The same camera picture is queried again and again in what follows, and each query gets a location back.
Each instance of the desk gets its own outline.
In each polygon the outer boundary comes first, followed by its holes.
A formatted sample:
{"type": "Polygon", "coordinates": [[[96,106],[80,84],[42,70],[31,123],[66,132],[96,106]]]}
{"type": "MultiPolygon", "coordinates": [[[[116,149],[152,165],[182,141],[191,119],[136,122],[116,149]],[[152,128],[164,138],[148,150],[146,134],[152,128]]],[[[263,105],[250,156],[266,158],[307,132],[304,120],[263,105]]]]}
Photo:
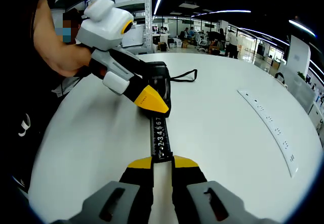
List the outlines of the desk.
{"type": "MultiPolygon", "coordinates": [[[[246,211],[284,221],[303,200],[322,157],[315,128],[295,98],[270,75],[240,60],[181,53],[139,58],[164,61],[171,76],[198,69],[193,83],[171,82],[167,124],[174,154],[196,161],[207,180],[240,197],[246,211]],[[294,178],[239,88],[250,90],[280,121],[298,159],[294,178]],[[278,99],[284,102],[280,107],[278,99]]],[[[67,95],[47,128],[32,173],[30,205],[47,222],[70,218],[84,199],[109,181],[118,181],[130,162],[147,156],[149,120],[90,75],[67,95]]],[[[160,192],[161,202],[170,204],[171,187],[163,187],[169,190],[160,192]]],[[[172,208],[162,210],[167,216],[172,208]]]]}
{"type": "Polygon", "coordinates": [[[152,34],[153,37],[156,37],[156,36],[166,36],[168,37],[170,35],[170,33],[155,33],[155,34],[152,34]]]}
{"type": "Polygon", "coordinates": [[[314,127],[318,127],[320,121],[324,122],[324,115],[322,109],[320,108],[320,103],[313,101],[313,106],[308,113],[310,120],[313,122],[314,127]]]}

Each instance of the person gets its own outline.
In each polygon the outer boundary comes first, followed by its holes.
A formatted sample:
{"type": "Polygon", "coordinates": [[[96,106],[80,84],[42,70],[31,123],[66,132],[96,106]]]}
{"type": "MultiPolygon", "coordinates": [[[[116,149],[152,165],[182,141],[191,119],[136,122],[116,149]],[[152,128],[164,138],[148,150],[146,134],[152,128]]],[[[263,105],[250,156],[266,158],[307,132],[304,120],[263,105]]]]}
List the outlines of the person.
{"type": "Polygon", "coordinates": [[[222,47],[221,50],[225,48],[225,35],[224,35],[224,30],[222,28],[219,29],[219,35],[218,35],[218,46],[219,48],[222,47]]]}
{"type": "MultiPolygon", "coordinates": [[[[82,17],[76,8],[63,13],[63,29],[67,28],[71,31],[70,35],[58,34],[61,41],[66,44],[80,44],[76,40],[76,35],[81,27],[82,17]]],[[[60,103],[65,96],[74,88],[74,86],[82,79],[81,77],[63,77],[60,84],[52,92],[56,93],[60,103]]]]}
{"type": "Polygon", "coordinates": [[[210,32],[208,39],[210,41],[210,45],[208,47],[208,54],[212,55],[213,54],[213,50],[217,50],[217,41],[216,41],[216,32],[210,32]]]}
{"type": "Polygon", "coordinates": [[[81,27],[81,24],[82,17],[76,8],[73,8],[70,11],[63,13],[63,29],[70,29],[71,33],[68,36],[64,34],[58,34],[60,40],[66,44],[79,44],[79,42],[77,42],[75,38],[81,27]]]}
{"type": "Polygon", "coordinates": [[[190,35],[189,35],[189,31],[188,30],[189,30],[188,27],[186,27],[185,30],[184,30],[184,37],[185,38],[190,38],[190,35]]]}
{"type": "MultiPolygon", "coordinates": [[[[167,33],[168,32],[168,28],[164,27],[164,32],[167,33]]],[[[167,50],[169,51],[169,45],[168,45],[168,36],[160,36],[160,42],[164,42],[167,45],[167,50]]]]}
{"type": "Polygon", "coordinates": [[[193,37],[193,36],[194,36],[193,27],[190,27],[189,35],[190,35],[191,37],[193,37]]]}
{"type": "Polygon", "coordinates": [[[81,67],[89,66],[91,52],[64,43],[57,36],[50,10],[55,0],[18,1],[19,9],[10,11],[10,26],[14,29],[6,43],[8,55],[19,52],[21,57],[14,60],[14,66],[7,63],[3,68],[9,72],[8,79],[14,76],[6,93],[9,106],[4,121],[9,144],[3,152],[10,181],[27,192],[36,153],[58,107],[52,103],[57,96],[51,90],[59,82],[59,75],[71,77],[81,67]]]}
{"type": "Polygon", "coordinates": [[[229,30],[229,33],[228,33],[228,42],[229,42],[229,45],[228,45],[229,57],[230,58],[237,57],[236,56],[236,53],[237,53],[237,37],[234,34],[234,31],[233,30],[229,30]]]}

